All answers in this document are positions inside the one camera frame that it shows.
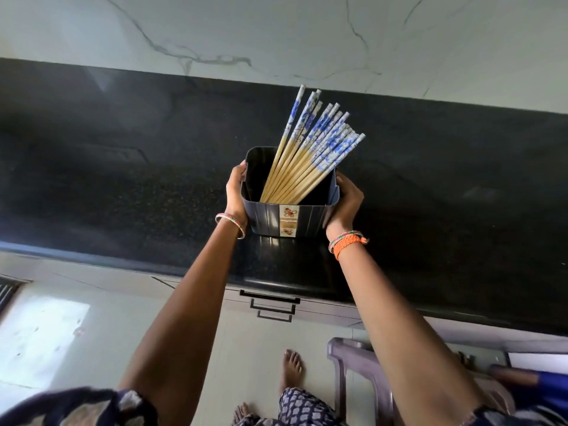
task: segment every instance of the bundle of chopsticks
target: bundle of chopsticks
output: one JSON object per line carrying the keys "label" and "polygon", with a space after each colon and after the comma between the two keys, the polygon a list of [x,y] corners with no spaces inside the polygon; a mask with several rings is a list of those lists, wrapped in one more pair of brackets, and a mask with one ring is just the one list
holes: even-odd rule
{"label": "bundle of chopsticks", "polygon": [[310,94],[288,138],[306,86],[300,86],[276,156],[264,185],[261,202],[298,204],[355,148],[365,135],[357,134],[345,120],[339,104],[328,104],[310,130],[323,106],[321,90]]}

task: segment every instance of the container label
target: container label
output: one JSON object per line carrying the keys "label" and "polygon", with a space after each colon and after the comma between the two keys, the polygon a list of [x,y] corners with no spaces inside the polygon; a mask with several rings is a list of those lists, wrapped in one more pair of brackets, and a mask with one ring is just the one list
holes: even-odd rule
{"label": "container label", "polygon": [[296,205],[280,205],[280,236],[296,237],[299,209]]}

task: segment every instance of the person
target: person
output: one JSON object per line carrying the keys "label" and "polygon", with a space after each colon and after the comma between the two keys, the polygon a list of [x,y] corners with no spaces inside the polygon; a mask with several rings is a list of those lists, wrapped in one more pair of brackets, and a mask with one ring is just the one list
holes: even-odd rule
{"label": "person", "polygon": [[[39,394],[7,411],[0,417],[0,425],[191,423],[211,355],[239,225],[247,222],[240,196],[244,172],[244,162],[232,170],[225,213],[142,338],[119,389],[84,387]],[[352,231],[364,198],[339,172],[337,183],[342,199],[326,228],[330,241]],[[470,374],[389,282],[364,243],[350,239],[335,254],[406,425],[566,424],[545,407],[516,416],[490,407]],[[302,389],[304,365],[298,353],[287,351],[282,369],[278,419],[261,419],[243,404],[235,412],[234,425],[340,423],[330,407]]]}

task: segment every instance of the plastic container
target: plastic container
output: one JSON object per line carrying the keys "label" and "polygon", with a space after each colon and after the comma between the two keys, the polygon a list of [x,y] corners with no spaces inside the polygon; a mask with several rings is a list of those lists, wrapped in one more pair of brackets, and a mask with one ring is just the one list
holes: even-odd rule
{"label": "plastic container", "polygon": [[335,170],[299,205],[260,203],[276,147],[257,146],[246,154],[246,179],[241,183],[246,214],[254,233],[274,237],[316,237],[339,201]]}

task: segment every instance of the bare foot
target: bare foot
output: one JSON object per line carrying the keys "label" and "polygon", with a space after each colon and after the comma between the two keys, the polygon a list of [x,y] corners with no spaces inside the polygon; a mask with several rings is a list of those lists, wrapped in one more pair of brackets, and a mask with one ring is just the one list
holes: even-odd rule
{"label": "bare foot", "polygon": [[233,414],[233,422],[231,426],[235,426],[238,422],[243,420],[246,416],[251,414],[251,409],[248,407],[246,402],[243,402],[242,405],[239,405]]}
{"label": "bare foot", "polygon": [[280,393],[288,387],[302,388],[304,381],[304,367],[300,355],[292,350],[284,352],[282,361],[282,381],[280,381]]}

